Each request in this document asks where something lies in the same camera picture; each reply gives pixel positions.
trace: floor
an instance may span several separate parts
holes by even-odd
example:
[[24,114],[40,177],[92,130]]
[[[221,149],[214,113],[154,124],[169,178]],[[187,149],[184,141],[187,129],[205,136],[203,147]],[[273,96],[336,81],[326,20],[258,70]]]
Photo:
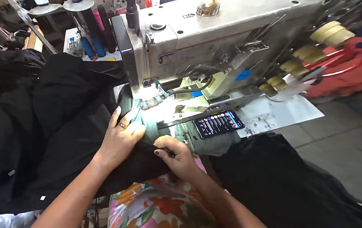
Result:
[[362,200],[362,116],[341,101],[317,107],[325,117],[274,132],[281,133],[302,158],[330,172]]

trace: ring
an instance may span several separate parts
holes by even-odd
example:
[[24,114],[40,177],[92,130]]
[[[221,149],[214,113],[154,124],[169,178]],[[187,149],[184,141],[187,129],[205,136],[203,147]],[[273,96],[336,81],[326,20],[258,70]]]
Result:
[[120,122],[119,125],[123,128],[123,130],[126,129],[126,126],[123,123]]

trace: smartphone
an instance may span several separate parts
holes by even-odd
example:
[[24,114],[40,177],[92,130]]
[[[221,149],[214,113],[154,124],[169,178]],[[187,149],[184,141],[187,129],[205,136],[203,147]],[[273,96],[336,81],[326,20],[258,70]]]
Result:
[[234,111],[224,111],[196,119],[194,124],[203,139],[244,128],[244,124]]

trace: floral shirt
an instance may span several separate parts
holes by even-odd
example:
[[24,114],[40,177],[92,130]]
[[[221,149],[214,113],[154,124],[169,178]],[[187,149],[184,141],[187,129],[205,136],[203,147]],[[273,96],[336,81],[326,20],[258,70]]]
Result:
[[165,174],[111,195],[108,228],[218,227],[194,187],[175,179]]

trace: woman's left hand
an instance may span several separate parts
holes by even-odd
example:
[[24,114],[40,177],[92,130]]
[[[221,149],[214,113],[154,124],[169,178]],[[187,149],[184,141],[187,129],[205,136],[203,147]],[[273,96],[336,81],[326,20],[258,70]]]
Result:
[[132,151],[134,145],[143,137],[146,127],[139,122],[130,121],[137,115],[139,109],[128,112],[117,125],[121,107],[117,107],[109,121],[109,126],[101,148],[92,160],[112,171],[122,163]]

